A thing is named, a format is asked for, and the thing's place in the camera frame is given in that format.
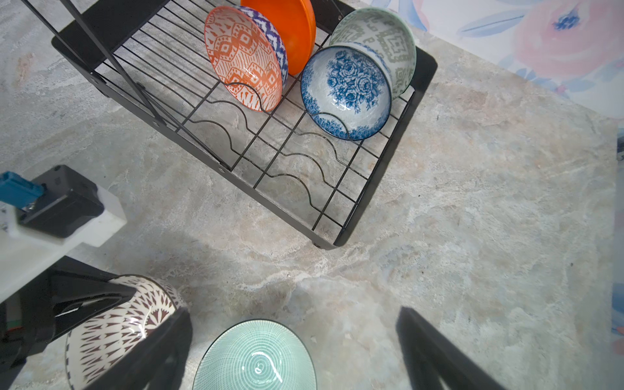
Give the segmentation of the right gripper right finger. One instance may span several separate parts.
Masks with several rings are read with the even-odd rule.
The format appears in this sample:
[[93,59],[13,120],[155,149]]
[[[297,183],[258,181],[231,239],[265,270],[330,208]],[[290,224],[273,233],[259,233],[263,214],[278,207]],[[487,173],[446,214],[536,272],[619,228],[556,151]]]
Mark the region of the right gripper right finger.
[[416,310],[401,307],[396,332],[413,389],[504,389]]

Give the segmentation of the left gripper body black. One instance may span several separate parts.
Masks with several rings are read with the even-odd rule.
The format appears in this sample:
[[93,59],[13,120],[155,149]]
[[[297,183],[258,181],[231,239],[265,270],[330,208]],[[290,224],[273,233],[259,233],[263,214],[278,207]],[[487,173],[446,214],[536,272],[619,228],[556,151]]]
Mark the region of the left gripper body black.
[[50,277],[55,271],[100,270],[64,256],[1,303],[1,388],[8,389],[28,357],[53,342],[55,315]]

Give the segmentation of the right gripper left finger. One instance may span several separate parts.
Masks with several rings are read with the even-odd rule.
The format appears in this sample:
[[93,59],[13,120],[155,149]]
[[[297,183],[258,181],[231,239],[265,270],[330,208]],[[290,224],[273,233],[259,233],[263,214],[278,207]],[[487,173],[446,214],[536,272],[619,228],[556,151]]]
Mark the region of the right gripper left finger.
[[87,388],[178,389],[192,338],[189,310],[177,310]]

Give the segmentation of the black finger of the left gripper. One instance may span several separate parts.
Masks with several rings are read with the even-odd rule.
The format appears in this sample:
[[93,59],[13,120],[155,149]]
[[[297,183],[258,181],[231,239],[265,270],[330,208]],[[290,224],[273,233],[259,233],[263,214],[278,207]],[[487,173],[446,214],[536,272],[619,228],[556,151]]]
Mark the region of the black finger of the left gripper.
[[128,302],[136,288],[113,282],[116,275],[99,271],[55,271],[50,277],[55,315],[52,341],[87,320]]

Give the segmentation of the brown lattice ceramic bowl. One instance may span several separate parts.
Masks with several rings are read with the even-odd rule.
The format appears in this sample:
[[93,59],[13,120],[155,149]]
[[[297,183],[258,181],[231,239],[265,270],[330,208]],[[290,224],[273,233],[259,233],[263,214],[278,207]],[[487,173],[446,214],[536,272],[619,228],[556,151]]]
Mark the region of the brown lattice ceramic bowl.
[[123,275],[110,282],[136,292],[127,302],[68,333],[65,371],[72,389],[86,389],[94,384],[177,310],[188,307],[182,295],[160,279]]

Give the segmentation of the mint green ceramic bowl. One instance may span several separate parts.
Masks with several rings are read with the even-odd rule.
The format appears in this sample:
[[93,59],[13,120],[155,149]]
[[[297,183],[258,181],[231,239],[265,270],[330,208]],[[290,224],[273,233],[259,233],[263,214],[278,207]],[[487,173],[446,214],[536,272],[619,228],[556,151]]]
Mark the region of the mint green ceramic bowl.
[[194,389],[316,389],[307,347],[276,321],[252,319],[217,337],[203,355]]

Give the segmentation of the blue patterned ceramic bowl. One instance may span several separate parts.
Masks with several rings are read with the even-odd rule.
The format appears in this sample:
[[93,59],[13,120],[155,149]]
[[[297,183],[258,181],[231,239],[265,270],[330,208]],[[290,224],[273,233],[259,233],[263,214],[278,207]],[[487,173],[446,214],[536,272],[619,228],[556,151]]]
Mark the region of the blue patterned ceramic bowl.
[[393,93],[381,58],[359,44],[317,51],[302,72],[301,95],[312,120],[329,135],[362,141],[388,122]]

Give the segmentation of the red patterned ceramic bowl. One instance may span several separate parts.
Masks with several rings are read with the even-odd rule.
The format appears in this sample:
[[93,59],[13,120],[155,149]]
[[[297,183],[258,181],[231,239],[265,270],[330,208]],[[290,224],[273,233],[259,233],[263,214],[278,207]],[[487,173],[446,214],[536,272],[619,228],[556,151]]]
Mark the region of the red patterned ceramic bowl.
[[218,6],[206,18],[204,41],[214,72],[238,102],[258,112],[277,107],[289,61],[266,16],[246,6]]

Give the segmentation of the green patterned ceramic bowl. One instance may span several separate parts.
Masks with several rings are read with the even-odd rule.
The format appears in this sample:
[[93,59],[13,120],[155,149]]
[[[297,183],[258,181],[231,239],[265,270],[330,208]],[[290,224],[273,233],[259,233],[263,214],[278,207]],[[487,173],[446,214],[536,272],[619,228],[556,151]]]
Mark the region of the green patterned ceramic bowl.
[[386,9],[366,7],[352,11],[336,26],[329,45],[346,45],[376,54],[392,83],[393,98],[408,89],[414,76],[414,35],[401,18]]

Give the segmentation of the orange plastic bowl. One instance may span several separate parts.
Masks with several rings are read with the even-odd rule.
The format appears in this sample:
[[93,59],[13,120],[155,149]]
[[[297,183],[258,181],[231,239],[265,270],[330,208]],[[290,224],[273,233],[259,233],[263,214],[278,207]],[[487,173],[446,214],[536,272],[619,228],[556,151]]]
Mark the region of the orange plastic bowl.
[[259,11],[276,27],[284,42],[289,75],[303,71],[315,48],[316,21],[310,0],[242,0],[240,4]]

